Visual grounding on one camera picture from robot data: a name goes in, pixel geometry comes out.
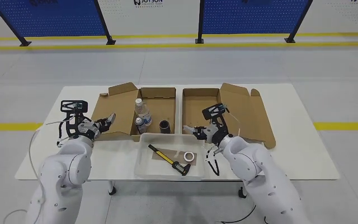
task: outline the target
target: blue mesh panel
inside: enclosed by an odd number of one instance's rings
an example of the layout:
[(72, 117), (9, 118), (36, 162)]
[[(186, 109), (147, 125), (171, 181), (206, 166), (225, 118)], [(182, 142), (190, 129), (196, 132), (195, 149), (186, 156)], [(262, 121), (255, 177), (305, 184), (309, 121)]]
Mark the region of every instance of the blue mesh panel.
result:
[(203, 34), (291, 33), (308, 0), (205, 0)]
[(93, 0), (0, 0), (20, 36), (105, 35)]

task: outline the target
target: gray floor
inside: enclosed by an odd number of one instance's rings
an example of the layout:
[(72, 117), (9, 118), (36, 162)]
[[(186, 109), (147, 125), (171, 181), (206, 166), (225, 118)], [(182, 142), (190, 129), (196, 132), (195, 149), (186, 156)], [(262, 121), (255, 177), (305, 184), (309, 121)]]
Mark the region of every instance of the gray floor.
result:
[[(68, 85), (293, 83), (312, 121), (358, 121), (358, 50), (161, 49), (82, 52), (0, 52), (0, 123), (43, 122)], [(341, 179), (296, 181), (312, 223), (357, 223), (357, 132), (320, 132)], [(0, 132), (0, 217), (27, 208), (35, 181), (17, 181), (30, 132)], [(250, 199), (238, 183), (85, 183), (78, 224), (215, 223), (245, 216)], [(9, 223), (22, 223), (17, 213)], [(255, 212), (242, 223), (263, 223)]]

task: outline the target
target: black cup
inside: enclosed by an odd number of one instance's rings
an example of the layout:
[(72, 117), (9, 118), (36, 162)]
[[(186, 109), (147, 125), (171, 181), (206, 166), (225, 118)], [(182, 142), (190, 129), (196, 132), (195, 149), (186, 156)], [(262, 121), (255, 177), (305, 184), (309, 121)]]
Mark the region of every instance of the black cup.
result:
[(162, 134), (170, 134), (169, 122), (167, 120), (162, 120), (159, 123), (159, 129), (161, 130)]

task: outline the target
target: clear plastic tray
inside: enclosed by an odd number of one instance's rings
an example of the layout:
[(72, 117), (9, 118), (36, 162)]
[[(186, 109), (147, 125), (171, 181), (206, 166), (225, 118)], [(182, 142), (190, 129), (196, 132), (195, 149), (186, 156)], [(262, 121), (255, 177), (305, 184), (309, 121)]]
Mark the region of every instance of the clear plastic tray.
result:
[[(144, 133), (139, 142), (140, 148), (134, 168), (136, 177), (145, 180), (201, 180), (205, 177), (204, 141), (188, 134)], [(152, 159), (153, 151), (148, 147), (149, 144), (156, 148), (196, 153), (196, 165), (190, 167), (186, 176), (182, 176), (167, 161)]]

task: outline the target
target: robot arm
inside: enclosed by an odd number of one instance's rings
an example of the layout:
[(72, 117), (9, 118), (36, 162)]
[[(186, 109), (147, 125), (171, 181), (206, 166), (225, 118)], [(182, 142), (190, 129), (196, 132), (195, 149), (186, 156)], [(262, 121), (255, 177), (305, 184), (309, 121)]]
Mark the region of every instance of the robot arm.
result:
[[(216, 119), (211, 119), (208, 112)], [(222, 114), (228, 109), (216, 104), (203, 110), (204, 118), (210, 120), (209, 127), (185, 127), (198, 139), (215, 144), (229, 161), (234, 174), (243, 180), (246, 191), (269, 224), (309, 224), (301, 198), (288, 179), (261, 144), (249, 144), (243, 138), (228, 133)]]
[(39, 169), (40, 186), (32, 196), (26, 215), (26, 224), (74, 224), (82, 200), (82, 184), (91, 172), (93, 141), (109, 130), (115, 114), (95, 122), (83, 116), (85, 101), (63, 101), (67, 113), (66, 130), (69, 139), (56, 155), (45, 159)]

